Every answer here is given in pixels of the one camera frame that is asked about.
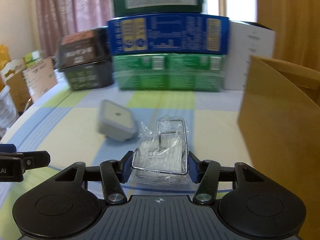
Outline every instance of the silver bolt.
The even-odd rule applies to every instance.
[[[116,202],[120,202],[121,200],[124,199],[124,196],[122,194],[119,193],[114,193],[108,196],[108,199],[114,203]]]
[[[211,196],[207,193],[201,193],[201,194],[196,195],[196,199],[201,202],[207,202],[211,199]]]

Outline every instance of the yellow label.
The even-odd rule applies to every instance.
[[[218,19],[207,19],[207,50],[220,50],[220,24]]]
[[[124,20],[121,22],[122,46],[124,51],[135,50],[133,28],[132,20]]]
[[[144,18],[134,19],[134,27],[135,27],[136,50],[148,49],[145,19]]]

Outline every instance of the clear plastic wrap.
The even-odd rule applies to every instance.
[[[154,131],[141,123],[132,160],[134,181],[152,185],[187,183],[188,133],[188,126],[180,117],[160,118]]]

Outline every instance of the tablecloth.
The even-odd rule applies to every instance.
[[[49,167],[26,171],[22,183],[0,183],[0,238],[20,237],[12,218],[14,201],[23,193],[74,162],[99,165],[109,159],[120,160],[138,141],[125,142],[97,133],[98,105],[111,100],[130,109],[137,123],[152,126],[162,116],[181,116],[189,127],[189,150],[200,160],[212,159],[222,166],[241,161],[252,165],[236,119],[243,92],[120,91],[116,84],[101,89],[71,91],[59,83],[31,106],[10,128],[2,143],[13,143],[18,151],[46,150]],[[197,189],[187,185],[159,187],[137,184],[129,179],[123,185],[130,195],[185,195]],[[230,183],[220,183],[219,193],[229,191]],[[89,183],[89,190],[103,198],[101,183]]]

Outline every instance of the white box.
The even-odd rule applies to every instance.
[[[258,23],[230,22],[224,89],[244,90],[250,56],[272,57],[276,33]]]

